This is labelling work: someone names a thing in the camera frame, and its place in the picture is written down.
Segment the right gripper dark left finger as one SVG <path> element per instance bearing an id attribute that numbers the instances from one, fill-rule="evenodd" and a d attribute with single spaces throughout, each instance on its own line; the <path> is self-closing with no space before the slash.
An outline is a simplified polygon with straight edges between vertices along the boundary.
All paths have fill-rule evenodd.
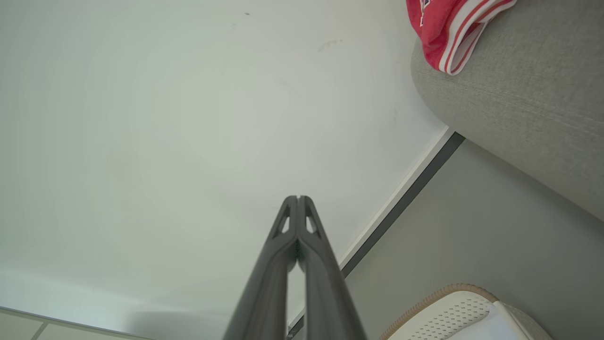
<path id="1" fill-rule="evenodd" d="M 296 263 L 298 197 L 284 199 L 224 334 L 225 340 L 284 340 L 288 274 Z"/>

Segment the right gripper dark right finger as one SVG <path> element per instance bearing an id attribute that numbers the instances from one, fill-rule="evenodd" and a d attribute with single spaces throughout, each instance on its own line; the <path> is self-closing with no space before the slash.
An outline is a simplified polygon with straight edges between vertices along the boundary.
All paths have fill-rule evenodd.
<path id="1" fill-rule="evenodd" d="M 366 340 L 344 276 L 309 196 L 299 197 L 298 213 L 299 262 L 306 276 L 306 338 Z"/>

